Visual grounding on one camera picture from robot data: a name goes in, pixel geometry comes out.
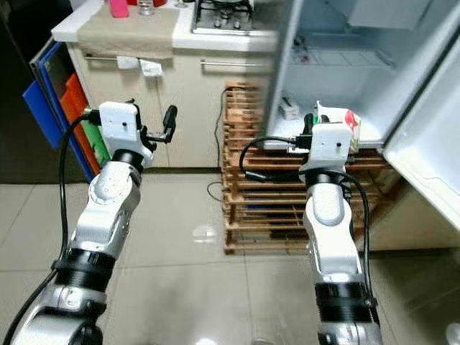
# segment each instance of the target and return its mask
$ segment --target kitchen cabinet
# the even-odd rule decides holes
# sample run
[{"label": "kitchen cabinet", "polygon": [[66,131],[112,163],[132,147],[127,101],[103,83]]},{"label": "kitchen cabinet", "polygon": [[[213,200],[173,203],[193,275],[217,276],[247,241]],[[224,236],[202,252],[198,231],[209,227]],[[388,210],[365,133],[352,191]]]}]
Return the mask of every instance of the kitchen cabinet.
[{"label": "kitchen cabinet", "polygon": [[[68,49],[92,107],[135,98],[142,122],[154,132],[168,106],[177,106],[174,138],[159,145],[155,167],[217,167],[214,127],[225,82],[261,82],[270,70],[263,54],[175,49],[173,58],[159,61],[162,76],[145,78],[140,69],[120,70],[112,60],[87,60],[76,43]],[[218,138],[222,143],[221,126]]]},{"label": "kitchen cabinet", "polygon": [[[97,108],[105,101],[123,102],[134,98],[141,111],[142,123],[151,132],[162,130],[164,112],[160,107],[156,78],[145,78],[139,69],[120,70],[116,61],[87,60],[76,43],[68,43],[68,50],[91,107]],[[165,144],[158,144],[153,166],[169,166]]]},{"label": "kitchen cabinet", "polygon": [[[226,81],[247,81],[267,76],[265,59],[242,52],[175,50],[174,58],[162,63],[158,78],[164,112],[178,107],[174,140],[168,146],[170,167],[217,167],[214,127],[221,110]],[[222,144],[221,122],[218,138]]]}]

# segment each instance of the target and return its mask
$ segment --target cloth towel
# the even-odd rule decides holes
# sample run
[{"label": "cloth towel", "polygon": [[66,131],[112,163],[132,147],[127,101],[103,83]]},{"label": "cloth towel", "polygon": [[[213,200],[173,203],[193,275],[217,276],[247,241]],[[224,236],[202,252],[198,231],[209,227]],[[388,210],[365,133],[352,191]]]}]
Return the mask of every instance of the cloth towel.
[{"label": "cloth towel", "polygon": [[160,77],[163,74],[161,64],[141,59],[141,69],[144,77]]},{"label": "cloth towel", "polygon": [[121,70],[131,70],[139,67],[139,59],[132,56],[117,56],[116,65]]},{"label": "cloth towel", "polygon": [[78,42],[86,54],[172,58],[178,15],[177,9],[155,9],[154,15],[142,16],[129,6],[129,17],[113,18],[105,3],[78,30]]}]

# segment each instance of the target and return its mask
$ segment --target green folder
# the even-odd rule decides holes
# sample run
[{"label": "green folder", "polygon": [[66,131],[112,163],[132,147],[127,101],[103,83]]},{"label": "green folder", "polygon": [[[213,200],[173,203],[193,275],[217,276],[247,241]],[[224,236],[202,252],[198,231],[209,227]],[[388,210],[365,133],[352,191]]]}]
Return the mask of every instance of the green folder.
[{"label": "green folder", "polygon": [[102,167],[105,162],[110,160],[109,152],[107,151],[106,144],[102,139],[101,133],[97,126],[90,124],[87,121],[81,122],[83,126],[83,131],[85,131],[86,138],[89,141],[91,149],[94,152],[94,157],[99,163],[99,166]]}]

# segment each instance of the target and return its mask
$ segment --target tile floor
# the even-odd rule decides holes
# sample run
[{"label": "tile floor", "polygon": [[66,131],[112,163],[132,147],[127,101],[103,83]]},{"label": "tile floor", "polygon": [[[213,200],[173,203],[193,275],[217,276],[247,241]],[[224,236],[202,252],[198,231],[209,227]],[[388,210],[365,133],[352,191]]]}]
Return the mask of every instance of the tile floor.
[{"label": "tile floor", "polygon": [[[99,319],[105,344],[249,345],[254,338],[317,344],[308,261],[224,255],[220,204],[206,193],[218,178],[144,176]],[[70,228],[86,193],[86,184],[68,186]],[[58,206],[56,185],[0,185],[0,339],[58,252]],[[444,344],[443,325],[460,321],[459,253],[381,257],[372,267],[385,345]]]}]

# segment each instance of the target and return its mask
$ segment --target open refrigerator door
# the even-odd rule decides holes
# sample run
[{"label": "open refrigerator door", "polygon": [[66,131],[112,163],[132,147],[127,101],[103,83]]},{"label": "open refrigerator door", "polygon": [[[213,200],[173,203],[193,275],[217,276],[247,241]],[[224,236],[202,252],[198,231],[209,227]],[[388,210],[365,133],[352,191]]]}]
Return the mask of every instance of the open refrigerator door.
[{"label": "open refrigerator door", "polygon": [[460,230],[458,33],[385,146],[384,156]]}]

